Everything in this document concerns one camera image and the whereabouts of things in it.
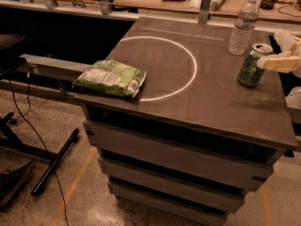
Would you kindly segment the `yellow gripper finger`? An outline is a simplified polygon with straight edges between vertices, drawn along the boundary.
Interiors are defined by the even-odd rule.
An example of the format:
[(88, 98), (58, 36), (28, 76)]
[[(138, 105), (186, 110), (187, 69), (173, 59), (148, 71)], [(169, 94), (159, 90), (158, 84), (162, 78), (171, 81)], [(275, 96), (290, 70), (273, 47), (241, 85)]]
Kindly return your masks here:
[(296, 71), (301, 66), (301, 57), (292, 56), (291, 52), (283, 52), (278, 55), (263, 56), (256, 65), (260, 69), (289, 73)]
[(292, 35), (291, 33), (278, 30), (274, 34), (274, 39), (277, 44), (280, 46), (282, 52), (290, 51), (293, 55), (301, 54), (301, 39)]

